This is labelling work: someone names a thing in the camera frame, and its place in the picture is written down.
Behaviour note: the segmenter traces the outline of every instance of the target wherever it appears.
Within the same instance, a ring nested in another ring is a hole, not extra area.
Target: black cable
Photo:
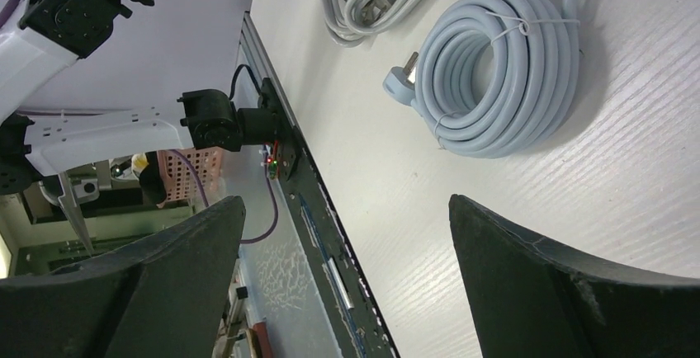
[[[229,94],[229,101],[234,100],[234,92],[236,90],[236,82],[239,80],[240,72],[244,68],[248,71],[248,75],[250,76],[250,81],[253,82],[253,85],[255,86],[255,91],[258,94],[260,94],[260,85],[258,84],[258,81],[255,80],[255,75],[253,74],[253,70],[250,68],[250,65],[240,64],[239,67],[236,68],[236,72],[234,72],[234,77],[231,79],[231,93]]]

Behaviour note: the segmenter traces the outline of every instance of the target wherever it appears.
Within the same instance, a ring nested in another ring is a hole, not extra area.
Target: white tabletop
[[[342,49],[319,0],[253,0],[402,356],[480,354],[449,231],[453,193],[594,255],[700,277],[700,2],[580,0],[569,120],[540,147],[477,160],[439,150],[381,88],[455,1],[425,0],[396,29]]]

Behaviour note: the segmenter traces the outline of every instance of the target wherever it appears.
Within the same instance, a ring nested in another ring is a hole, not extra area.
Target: white wall
[[[124,109],[186,91],[228,91],[243,14],[251,0],[124,0],[112,37],[26,103],[33,109]]]

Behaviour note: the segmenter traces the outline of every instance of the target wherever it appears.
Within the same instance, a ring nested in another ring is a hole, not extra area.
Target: light blue cable
[[[394,67],[384,88],[456,154],[501,158],[539,143],[559,127],[574,98],[577,3],[564,0],[560,14],[549,0],[461,0],[423,43],[415,87]],[[494,72],[477,104],[472,77],[489,45]]]

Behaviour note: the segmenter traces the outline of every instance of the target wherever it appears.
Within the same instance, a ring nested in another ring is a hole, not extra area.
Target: plastic basket
[[[221,160],[224,155],[222,148],[179,149],[178,152],[192,163],[205,191],[216,191],[219,188]],[[167,150],[159,150],[158,168],[168,193],[164,202],[187,200],[199,195],[189,168],[174,154]]]

